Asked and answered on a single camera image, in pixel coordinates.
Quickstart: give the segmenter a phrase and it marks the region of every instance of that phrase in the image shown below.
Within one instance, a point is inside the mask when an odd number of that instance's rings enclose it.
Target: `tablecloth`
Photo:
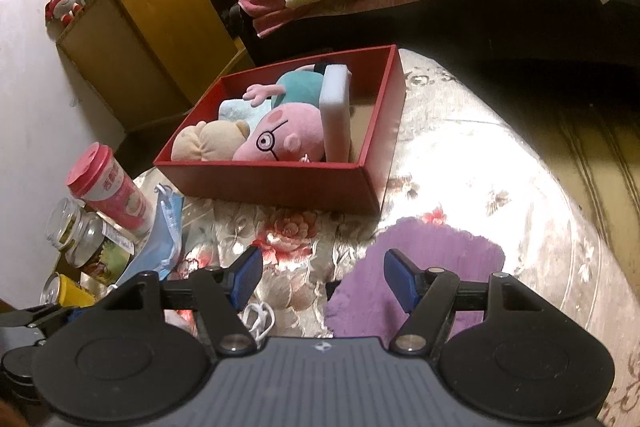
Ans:
[[[272,335],[328,337],[324,284],[340,280],[377,234],[403,217],[468,230],[498,244],[504,271],[600,339],[616,378],[600,414],[640,425],[640,306],[594,226],[549,169],[495,113],[435,61],[401,50],[407,96],[379,218],[186,198],[185,258],[228,266],[265,252],[254,299],[274,308]],[[150,197],[157,169],[137,180]]]

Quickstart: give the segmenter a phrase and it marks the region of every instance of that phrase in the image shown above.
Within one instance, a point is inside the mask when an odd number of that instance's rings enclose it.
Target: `jar label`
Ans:
[[[100,173],[97,182],[82,196],[84,201],[108,200],[120,190],[124,183],[124,170],[116,161],[111,161]]]
[[[102,222],[102,235],[111,239],[129,255],[133,255],[133,243],[105,221]]]
[[[105,235],[100,247],[81,270],[97,282],[108,286],[120,278],[130,259],[129,252]]]

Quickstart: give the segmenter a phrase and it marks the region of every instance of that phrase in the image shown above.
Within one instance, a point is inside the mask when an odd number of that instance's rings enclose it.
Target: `green object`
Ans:
[[[276,84],[287,89],[285,94],[271,97],[271,108],[289,102],[310,103],[320,109],[320,91],[324,75],[315,71],[289,71]]]

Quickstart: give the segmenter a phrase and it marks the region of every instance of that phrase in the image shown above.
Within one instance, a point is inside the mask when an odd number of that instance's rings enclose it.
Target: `purple cloth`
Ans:
[[[485,282],[504,265],[502,249],[484,237],[413,217],[401,219],[367,248],[327,302],[324,323],[336,337],[380,337],[386,347],[406,320],[383,273],[390,248],[398,248],[422,269],[440,266],[466,281]],[[459,312],[451,335],[480,322],[482,312]]]

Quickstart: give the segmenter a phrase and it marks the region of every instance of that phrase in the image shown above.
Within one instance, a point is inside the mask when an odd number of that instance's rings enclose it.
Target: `wooden cabinet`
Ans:
[[[189,110],[253,67],[220,14],[236,0],[90,0],[57,44],[127,131]]]

